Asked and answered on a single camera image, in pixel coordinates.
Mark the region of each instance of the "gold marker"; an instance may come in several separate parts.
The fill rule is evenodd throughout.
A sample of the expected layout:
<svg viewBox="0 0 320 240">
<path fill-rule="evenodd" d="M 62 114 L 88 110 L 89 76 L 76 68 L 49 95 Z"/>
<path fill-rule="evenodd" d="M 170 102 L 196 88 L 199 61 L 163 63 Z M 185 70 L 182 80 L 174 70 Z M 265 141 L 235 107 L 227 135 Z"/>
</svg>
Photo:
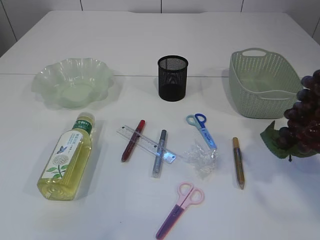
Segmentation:
<svg viewBox="0 0 320 240">
<path fill-rule="evenodd" d="M 239 187 L 243 190 L 245 187 L 245 174 L 244 167 L 242 165 L 242 155 L 239 147 L 238 138 L 232 138 L 233 143 L 233 156 L 234 156 L 234 165 L 236 171 L 236 179 L 238 181 Z"/>
</svg>

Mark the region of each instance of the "grapes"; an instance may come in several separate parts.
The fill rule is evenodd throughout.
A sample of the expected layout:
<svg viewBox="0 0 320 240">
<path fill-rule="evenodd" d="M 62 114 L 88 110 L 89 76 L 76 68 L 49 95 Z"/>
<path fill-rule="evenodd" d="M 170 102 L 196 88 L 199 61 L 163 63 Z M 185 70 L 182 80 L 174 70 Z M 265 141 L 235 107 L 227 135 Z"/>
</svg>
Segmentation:
<svg viewBox="0 0 320 240">
<path fill-rule="evenodd" d="M 320 127 L 318 124 L 314 126 L 308 126 L 303 131 L 304 135 L 306 135 L 310 139 L 319 139 L 320 138 Z"/>
<path fill-rule="evenodd" d="M 297 121 L 294 121 L 294 120 L 289 120 L 287 124 L 289 129 L 291 129 L 291 131 L 293 132 L 297 132 L 303 127 Z"/>
<path fill-rule="evenodd" d="M 276 139 L 276 144 L 277 144 L 278 147 L 281 148 L 281 149 L 288 149 L 288 148 L 290 148 L 290 145 L 289 145 L 289 143 L 287 142 L 287 139 L 286 139 L 285 137 L 283 137 L 283 136 L 278 137 L 278 138 Z"/>
<path fill-rule="evenodd" d="M 309 89 L 303 89 L 301 91 L 298 91 L 298 93 L 296 94 L 296 98 L 299 101 L 305 101 L 309 98 L 309 92 L 310 92 Z"/>
<path fill-rule="evenodd" d="M 296 146 L 298 147 L 299 152 L 302 154 L 307 154 L 311 151 L 311 148 L 302 141 L 299 141 Z"/>
<path fill-rule="evenodd" d="M 313 77 L 316 81 L 320 80 L 320 69 L 313 73 Z"/>
<path fill-rule="evenodd" d="M 298 111 L 293 108 L 285 110 L 283 115 L 286 119 L 289 120 L 297 120 L 299 118 Z"/>
<path fill-rule="evenodd" d="M 320 153 L 320 142 L 313 142 L 310 144 L 310 148 L 316 151 L 318 154 Z"/>
<path fill-rule="evenodd" d="M 320 153 L 320 69 L 313 76 L 303 77 L 301 84 L 305 89 L 296 94 L 298 101 L 284 112 L 288 127 L 279 129 L 276 144 L 283 150 L 296 146 L 301 154 Z"/>
<path fill-rule="evenodd" d="M 313 91 L 318 97 L 320 97 L 320 84 L 319 84 L 319 83 L 315 83 L 315 84 L 313 85 L 312 91 Z"/>
<path fill-rule="evenodd" d="M 315 80 L 312 76 L 305 76 L 301 79 L 301 84 L 307 89 L 311 89 L 315 84 Z"/>
<path fill-rule="evenodd" d="M 314 111 L 314 115 L 316 118 L 320 118 L 320 107 Z"/>
</svg>

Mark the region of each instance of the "green plastic basket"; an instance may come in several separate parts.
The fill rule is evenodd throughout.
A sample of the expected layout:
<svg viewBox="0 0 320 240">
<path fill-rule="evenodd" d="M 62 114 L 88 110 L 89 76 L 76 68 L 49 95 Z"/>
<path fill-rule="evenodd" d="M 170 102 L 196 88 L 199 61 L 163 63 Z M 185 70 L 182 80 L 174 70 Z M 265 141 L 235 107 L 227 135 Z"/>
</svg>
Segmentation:
<svg viewBox="0 0 320 240">
<path fill-rule="evenodd" d="M 263 56 L 250 56 L 260 51 Z M 248 118 L 279 119 L 297 101 L 300 78 L 280 54 L 249 48 L 231 55 L 229 85 L 239 113 Z"/>
</svg>

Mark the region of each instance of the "purple blade cover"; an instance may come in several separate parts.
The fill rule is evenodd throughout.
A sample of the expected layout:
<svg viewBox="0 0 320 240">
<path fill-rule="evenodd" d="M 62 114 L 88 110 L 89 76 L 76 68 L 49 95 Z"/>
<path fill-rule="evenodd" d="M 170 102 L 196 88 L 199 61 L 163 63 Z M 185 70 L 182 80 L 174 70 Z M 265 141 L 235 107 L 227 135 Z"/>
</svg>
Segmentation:
<svg viewBox="0 0 320 240">
<path fill-rule="evenodd" d="M 158 240 L 164 239 L 184 211 L 185 210 L 182 207 L 175 205 L 159 231 L 156 233 L 155 238 Z"/>
</svg>

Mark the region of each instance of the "white wall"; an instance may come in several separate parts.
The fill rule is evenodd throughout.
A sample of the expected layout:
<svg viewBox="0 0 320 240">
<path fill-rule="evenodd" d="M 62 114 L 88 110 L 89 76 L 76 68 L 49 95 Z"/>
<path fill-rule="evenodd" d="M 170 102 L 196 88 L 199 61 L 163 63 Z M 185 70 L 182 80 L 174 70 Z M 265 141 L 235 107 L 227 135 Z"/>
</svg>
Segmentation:
<svg viewBox="0 0 320 240">
<path fill-rule="evenodd" d="M 2 0 L 13 31 L 20 39 L 51 10 L 80 10 L 80 0 Z"/>
<path fill-rule="evenodd" d="M 315 32 L 314 32 L 314 36 L 313 36 L 313 39 L 318 43 L 320 44 L 320 23 L 318 24 Z"/>
<path fill-rule="evenodd" d="M 243 0 L 162 0 L 162 12 L 240 12 L 242 1 Z"/>
<path fill-rule="evenodd" d="M 51 10 L 135 13 L 285 12 L 320 44 L 320 0 L 0 0 L 17 39 Z M 0 4 L 0 56 L 15 42 Z"/>
<path fill-rule="evenodd" d="M 84 11 L 161 13 L 161 0 L 82 0 Z"/>
<path fill-rule="evenodd" d="M 320 0 L 244 0 L 242 11 L 288 13 L 312 36 L 320 18 Z"/>
<path fill-rule="evenodd" d="M 0 56 L 15 43 L 14 33 L 12 32 L 4 8 L 0 2 Z"/>
</svg>

